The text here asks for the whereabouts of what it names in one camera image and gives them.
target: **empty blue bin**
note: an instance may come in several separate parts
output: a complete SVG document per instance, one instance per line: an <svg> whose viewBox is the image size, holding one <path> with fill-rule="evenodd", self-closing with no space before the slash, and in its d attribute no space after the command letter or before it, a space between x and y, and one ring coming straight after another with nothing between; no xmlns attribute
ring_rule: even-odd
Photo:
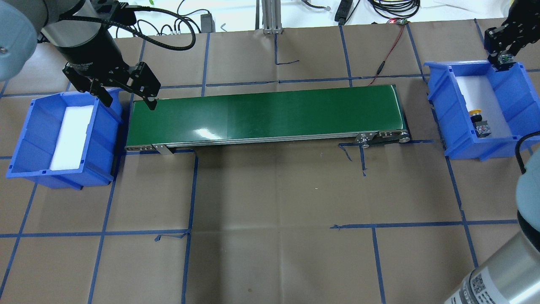
<svg viewBox="0 0 540 304"><path fill-rule="evenodd" d="M23 177L49 188L109 184L122 123L119 92L109 90L110 108L89 93L65 92L32 100L6 177Z"/></svg>
<svg viewBox="0 0 540 304"><path fill-rule="evenodd" d="M522 63L508 71L495 72L488 61L426 62L430 67L430 94L445 155L451 159L514 155L517 141L540 130L540 102ZM478 138L469 111L481 108L492 134ZM522 150L540 142L535 136Z"/></svg>

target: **green belt surface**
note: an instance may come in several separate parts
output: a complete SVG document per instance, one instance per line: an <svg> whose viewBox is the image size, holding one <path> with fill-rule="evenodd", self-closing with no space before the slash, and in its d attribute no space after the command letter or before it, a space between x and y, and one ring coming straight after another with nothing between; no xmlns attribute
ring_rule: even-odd
<svg viewBox="0 0 540 304"><path fill-rule="evenodd" d="M134 102L126 148L356 136L401 130L394 85Z"/></svg>

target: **small object in bin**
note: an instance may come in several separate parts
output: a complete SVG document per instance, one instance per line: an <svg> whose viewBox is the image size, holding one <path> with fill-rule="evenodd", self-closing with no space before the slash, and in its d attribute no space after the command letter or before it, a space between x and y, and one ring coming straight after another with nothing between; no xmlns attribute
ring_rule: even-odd
<svg viewBox="0 0 540 304"><path fill-rule="evenodd" d="M482 120L482 115L480 115L481 112L482 110L480 109L469 111L469 115L471 116L471 121L475 127L476 136L478 138L484 138L491 134L491 128L489 127L487 121Z"/></svg>

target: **metal post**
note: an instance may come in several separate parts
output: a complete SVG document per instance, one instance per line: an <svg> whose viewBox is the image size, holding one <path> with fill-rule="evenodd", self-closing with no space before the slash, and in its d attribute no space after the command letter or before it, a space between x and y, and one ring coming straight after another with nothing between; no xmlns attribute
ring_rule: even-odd
<svg viewBox="0 0 540 304"><path fill-rule="evenodd" d="M262 20L264 34L281 34L281 0L262 0Z"/></svg>

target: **white label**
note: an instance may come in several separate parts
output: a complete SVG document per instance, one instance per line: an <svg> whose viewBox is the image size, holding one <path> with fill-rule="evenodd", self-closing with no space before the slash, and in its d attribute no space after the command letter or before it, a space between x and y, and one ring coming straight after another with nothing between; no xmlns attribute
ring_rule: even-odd
<svg viewBox="0 0 540 304"><path fill-rule="evenodd" d="M510 304L493 283L487 267L471 278L470 285L478 303Z"/></svg>
<svg viewBox="0 0 540 304"><path fill-rule="evenodd" d="M463 304L460 297L460 290L456 291L444 304Z"/></svg>

